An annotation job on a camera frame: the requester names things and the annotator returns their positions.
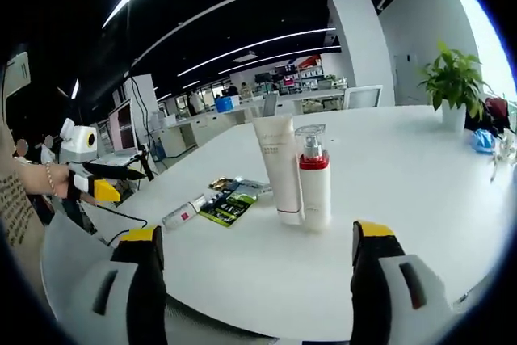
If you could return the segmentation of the person's left hand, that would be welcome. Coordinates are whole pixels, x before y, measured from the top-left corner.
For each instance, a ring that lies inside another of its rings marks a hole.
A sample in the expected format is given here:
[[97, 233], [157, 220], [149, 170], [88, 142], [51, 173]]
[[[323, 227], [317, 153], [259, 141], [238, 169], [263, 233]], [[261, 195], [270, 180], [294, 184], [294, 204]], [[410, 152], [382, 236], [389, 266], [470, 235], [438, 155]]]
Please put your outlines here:
[[70, 173], [68, 166], [51, 164], [49, 171], [53, 182], [53, 194], [61, 199], [66, 199], [68, 197]]

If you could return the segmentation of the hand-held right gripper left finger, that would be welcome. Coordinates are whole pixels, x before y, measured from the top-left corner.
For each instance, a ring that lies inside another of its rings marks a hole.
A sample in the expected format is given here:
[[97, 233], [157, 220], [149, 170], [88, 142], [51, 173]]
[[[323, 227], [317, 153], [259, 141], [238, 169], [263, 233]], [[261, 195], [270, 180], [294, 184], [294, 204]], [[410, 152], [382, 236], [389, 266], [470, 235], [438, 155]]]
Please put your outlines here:
[[52, 227], [52, 312], [72, 344], [165, 344], [166, 291], [153, 237], [111, 249]]

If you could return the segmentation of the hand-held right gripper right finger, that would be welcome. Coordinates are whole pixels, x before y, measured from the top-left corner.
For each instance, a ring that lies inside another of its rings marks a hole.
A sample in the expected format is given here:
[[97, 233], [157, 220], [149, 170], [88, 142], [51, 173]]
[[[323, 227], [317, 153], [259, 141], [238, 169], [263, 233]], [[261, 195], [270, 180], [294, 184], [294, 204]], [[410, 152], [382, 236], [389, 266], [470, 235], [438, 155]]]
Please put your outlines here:
[[353, 224], [351, 344], [437, 344], [452, 321], [443, 281], [394, 232]]

